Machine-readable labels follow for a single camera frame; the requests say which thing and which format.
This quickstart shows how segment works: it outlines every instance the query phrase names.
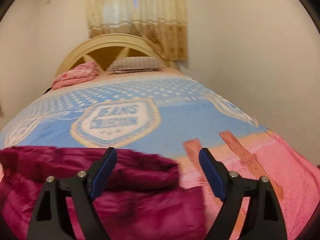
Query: cream headboard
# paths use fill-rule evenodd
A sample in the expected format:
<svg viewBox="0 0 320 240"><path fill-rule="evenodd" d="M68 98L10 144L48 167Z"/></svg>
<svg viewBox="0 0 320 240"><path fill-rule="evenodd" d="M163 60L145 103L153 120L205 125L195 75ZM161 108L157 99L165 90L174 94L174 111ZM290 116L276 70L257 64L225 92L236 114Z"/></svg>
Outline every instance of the cream headboard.
<svg viewBox="0 0 320 240"><path fill-rule="evenodd" d="M175 67L174 62L159 57L142 38L116 33L100 35L79 45L64 59L56 76L81 63L92 60L100 65L101 71L105 71L116 59L138 56L159 58L165 66Z"/></svg>

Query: bed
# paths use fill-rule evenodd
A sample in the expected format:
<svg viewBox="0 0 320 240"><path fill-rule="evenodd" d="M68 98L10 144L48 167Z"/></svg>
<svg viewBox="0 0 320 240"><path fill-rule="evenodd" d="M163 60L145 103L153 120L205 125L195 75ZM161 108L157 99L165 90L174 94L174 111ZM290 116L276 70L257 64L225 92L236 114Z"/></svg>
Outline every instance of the bed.
<svg viewBox="0 0 320 240"><path fill-rule="evenodd" d="M105 71L114 60L127 56L162 60L142 38L128 34L101 35L78 46L57 75L94 59L99 76L49 91L34 101L0 133L0 148L113 146L175 159L182 187L202 185L209 228L221 201L213 195L198 162L199 150L207 147L230 171L251 179L270 178L288 239L313 239L309 232L319 221L320 199L316 166L257 120L184 76L172 61L162 60L161 71ZM247 205L245 200L232 239L239 236Z"/></svg>

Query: metal screw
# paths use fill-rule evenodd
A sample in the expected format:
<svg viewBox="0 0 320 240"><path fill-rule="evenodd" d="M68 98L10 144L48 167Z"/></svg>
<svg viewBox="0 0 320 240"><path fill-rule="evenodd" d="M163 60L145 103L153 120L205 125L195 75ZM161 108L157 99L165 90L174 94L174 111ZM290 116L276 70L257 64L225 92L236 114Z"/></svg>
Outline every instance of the metal screw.
<svg viewBox="0 0 320 240"><path fill-rule="evenodd" d="M269 178L266 177L266 176L262 176L262 177L261 177L261 180L262 180L262 182L264 182L264 183L269 182Z"/></svg>
<svg viewBox="0 0 320 240"><path fill-rule="evenodd" d="M236 171L230 171L229 172L229 175L230 175L230 177L232 177L232 178L236 178L236 177L238 177L238 172L236 172Z"/></svg>
<svg viewBox="0 0 320 240"><path fill-rule="evenodd" d="M47 177L47 182L53 182L53 181L54 181L54 176Z"/></svg>
<svg viewBox="0 0 320 240"><path fill-rule="evenodd" d="M83 178L83 177L85 177L87 175L87 172L85 172L85 171L79 171L78 172L78 177L80 177L80 178Z"/></svg>

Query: shield emblem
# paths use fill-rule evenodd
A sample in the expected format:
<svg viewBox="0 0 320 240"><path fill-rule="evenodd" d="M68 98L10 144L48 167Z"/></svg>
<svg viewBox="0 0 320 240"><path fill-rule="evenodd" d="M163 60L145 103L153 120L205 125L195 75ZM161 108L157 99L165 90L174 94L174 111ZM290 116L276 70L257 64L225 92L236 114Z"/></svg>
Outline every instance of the shield emblem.
<svg viewBox="0 0 320 240"><path fill-rule="evenodd" d="M88 107L70 133L86 147L122 147L152 132L160 120L151 98L105 102Z"/></svg>

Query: curtain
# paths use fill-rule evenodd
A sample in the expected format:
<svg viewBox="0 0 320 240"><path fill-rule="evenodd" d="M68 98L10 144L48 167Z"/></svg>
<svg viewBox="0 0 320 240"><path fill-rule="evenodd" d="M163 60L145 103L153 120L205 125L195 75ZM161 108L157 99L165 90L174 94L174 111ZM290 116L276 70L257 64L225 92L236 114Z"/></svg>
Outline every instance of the curtain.
<svg viewBox="0 0 320 240"><path fill-rule="evenodd" d="M129 33L167 60L187 60L186 0L85 0L90 37Z"/></svg>

